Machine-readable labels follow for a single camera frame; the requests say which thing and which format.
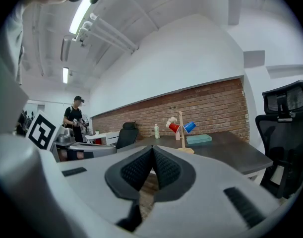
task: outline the black mesh office chair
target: black mesh office chair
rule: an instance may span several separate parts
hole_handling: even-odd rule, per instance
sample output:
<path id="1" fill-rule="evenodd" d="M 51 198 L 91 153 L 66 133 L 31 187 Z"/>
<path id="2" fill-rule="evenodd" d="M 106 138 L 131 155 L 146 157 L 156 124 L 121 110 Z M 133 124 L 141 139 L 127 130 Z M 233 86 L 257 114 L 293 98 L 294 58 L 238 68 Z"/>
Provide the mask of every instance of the black mesh office chair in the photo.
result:
<path id="1" fill-rule="evenodd" d="M 287 198 L 303 181 L 303 80 L 262 96 L 266 114 L 256 117 L 256 125 L 265 155 L 274 164 L 266 169 L 261 185 L 277 198 Z M 272 181 L 278 166 L 283 168 L 279 184 Z"/>
<path id="2" fill-rule="evenodd" d="M 134 122 L 125 122 L 120 130 L 120 135 L 116 144 L 116 149 L 123 148 L 131 145 L 135 142 L 139 130 L 135 126 Z"/>

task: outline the red cup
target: red cup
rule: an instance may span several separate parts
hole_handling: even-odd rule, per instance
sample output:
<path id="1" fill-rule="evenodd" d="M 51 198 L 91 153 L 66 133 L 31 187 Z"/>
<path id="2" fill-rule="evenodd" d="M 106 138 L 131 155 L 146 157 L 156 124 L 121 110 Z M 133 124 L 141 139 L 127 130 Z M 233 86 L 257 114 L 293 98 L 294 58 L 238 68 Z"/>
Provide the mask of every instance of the red cup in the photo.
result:
<path id="1" fill-rule="evenodd" d="M 173 130 L 175 133 L 177 133 L 177 131 L 179 130 L 180 126 L 177 125 L 177 124 L 175 124 L 175 123 L 171 123 L 171 124 L 169 125 L 169 128 L 170 128 L 171 130 Z"/>

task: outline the fluorescent light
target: fluorescent light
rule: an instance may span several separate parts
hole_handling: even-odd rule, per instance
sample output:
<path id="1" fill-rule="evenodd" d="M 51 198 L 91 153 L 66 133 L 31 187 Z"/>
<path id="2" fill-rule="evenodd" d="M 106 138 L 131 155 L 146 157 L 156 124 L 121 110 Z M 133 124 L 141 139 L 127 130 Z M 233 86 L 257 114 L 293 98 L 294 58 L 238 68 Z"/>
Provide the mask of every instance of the fluorescent light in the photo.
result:
<path id="1" fill-rule="evenodd" d="M 80 6 L 78 7 L 76 14 L 74 15 L 74 18 L 72 20 L 71 26 L 70 26 L 70 33 L 76 34 L 77 29 L 87 12 L 88 8 L 90 7 L 91 3 L 90 0 L 82 0 Z"/>
<path id="2" fill-rule="evenodd" d="M 63 67 L 63 83 L 67 84 L 68 68 Z"/>

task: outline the blue cup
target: blue cup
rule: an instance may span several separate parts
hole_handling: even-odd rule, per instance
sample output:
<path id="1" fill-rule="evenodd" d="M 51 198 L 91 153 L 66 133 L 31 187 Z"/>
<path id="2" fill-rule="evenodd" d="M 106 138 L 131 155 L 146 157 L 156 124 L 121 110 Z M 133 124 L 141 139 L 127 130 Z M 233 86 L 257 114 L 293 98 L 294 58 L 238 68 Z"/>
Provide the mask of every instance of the blue cup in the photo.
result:
<path id="1" fill-rule="evenodd" d="M 196 127 L 194 122 L 189 122 L 186 125 L 184 125 L 184 129 L 187 133 L 190 133 L 194 128 Z"/>

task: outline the brick wall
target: brick wall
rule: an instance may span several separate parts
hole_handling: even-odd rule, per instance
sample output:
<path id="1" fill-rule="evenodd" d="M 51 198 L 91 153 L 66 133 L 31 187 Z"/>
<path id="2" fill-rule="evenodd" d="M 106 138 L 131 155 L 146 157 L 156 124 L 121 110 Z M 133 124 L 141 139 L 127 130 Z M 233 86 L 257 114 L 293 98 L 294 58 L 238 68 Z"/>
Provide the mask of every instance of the brick wall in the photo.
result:
<path id="1" fill-rule="evenodd" d="M 156 123 L 160 136 L 174 135 L 165 124 L 172 116 L 179 119 L 178 111 L 183 112 L 184 124 L 193 121 L 197 125 L 191 134 L 230 131 L 249 141 L 248 111 L 240 79 L 184 90 L 95 116 L 93 129 L 100 133 L 119 131 L 124 122 L 136 121 L 137 140 L 154 135 Z"/>

